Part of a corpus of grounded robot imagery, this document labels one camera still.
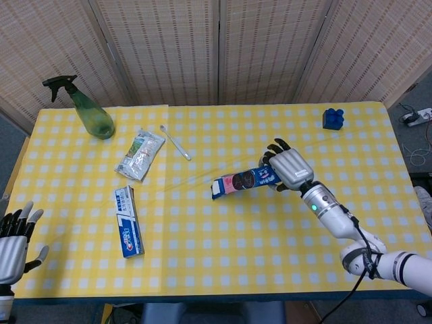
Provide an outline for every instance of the spray bottle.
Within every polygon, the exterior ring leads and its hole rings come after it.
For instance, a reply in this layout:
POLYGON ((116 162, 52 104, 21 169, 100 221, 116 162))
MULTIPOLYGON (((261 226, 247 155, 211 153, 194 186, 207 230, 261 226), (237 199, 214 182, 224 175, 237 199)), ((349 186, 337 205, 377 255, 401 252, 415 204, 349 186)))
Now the spray bottle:
POLYGON ((101 140, 106 140, 114 134, 114 123, 110 115, 107 114, 99 105, 88 98, 85 94, 78 90, 72 83, 77 76, 58 76, 42 82, 44 86, 48 86, 53 96, 51 102, 54 102, 57 97, 57 92, 62 86, 74 101, 76 112, 87 132, 101 140))

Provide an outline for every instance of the white toothbrush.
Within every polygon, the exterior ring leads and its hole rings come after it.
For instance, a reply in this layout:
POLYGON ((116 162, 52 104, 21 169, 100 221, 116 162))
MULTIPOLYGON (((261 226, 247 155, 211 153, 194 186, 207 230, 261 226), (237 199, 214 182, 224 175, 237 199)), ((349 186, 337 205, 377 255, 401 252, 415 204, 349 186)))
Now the white toothbrush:
POLYGON ((159 128, 173 142, 174 146, 185 157, 185 159, 190 161, 192 158, 190 157, 189 153, 186 152, 186 150, 182 147, 182 145, 180 145, 180 143, 175 138, 172 138, 171 135, 168 134, 167 128, 164 125, 160 125, 159 128))

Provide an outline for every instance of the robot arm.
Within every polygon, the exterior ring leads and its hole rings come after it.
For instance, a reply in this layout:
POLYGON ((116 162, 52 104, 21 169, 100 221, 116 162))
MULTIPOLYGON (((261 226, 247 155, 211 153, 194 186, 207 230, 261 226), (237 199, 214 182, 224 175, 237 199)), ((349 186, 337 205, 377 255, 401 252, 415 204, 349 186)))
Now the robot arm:
POLYGON ((344 269, 361 275, 366 269, 369 277, 397 281, 409 288, 432 296, 432 261, 419 255, 397 251, 387 253, 385 244, 358 225, 358 220, 341 205, 320 182, 314 182, 310 165, 281 139, 280 145, 270 144, 262 162, 270 164, 283 184, 278 191, 290 189, 301 192, 301 198, 318 220, 335 238, 354 242, 340 253, 344 269))

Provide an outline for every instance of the plastic package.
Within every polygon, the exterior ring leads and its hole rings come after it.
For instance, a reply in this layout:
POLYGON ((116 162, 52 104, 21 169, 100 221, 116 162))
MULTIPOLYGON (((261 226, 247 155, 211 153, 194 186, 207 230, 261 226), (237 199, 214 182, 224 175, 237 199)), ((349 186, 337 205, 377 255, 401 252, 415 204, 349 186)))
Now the plastic package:
POLYGON ((114 171, 130 179, 141 181, 164 142, 163 137, 139 130, 128 154, 115 166, 114 171))

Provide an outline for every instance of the blue and white toothpaste box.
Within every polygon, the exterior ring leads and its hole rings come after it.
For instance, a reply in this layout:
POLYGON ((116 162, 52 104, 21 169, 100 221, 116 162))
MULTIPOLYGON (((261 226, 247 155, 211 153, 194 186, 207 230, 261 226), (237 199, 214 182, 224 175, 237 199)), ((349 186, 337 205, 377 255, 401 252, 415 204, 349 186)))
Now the blue and white toothpaste box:
POLYGON ((144 254, 140 226, 136 218, 134 189, 131 186, 119 188, 114 191, 114 197, 123 257, 130 258, 144 254))

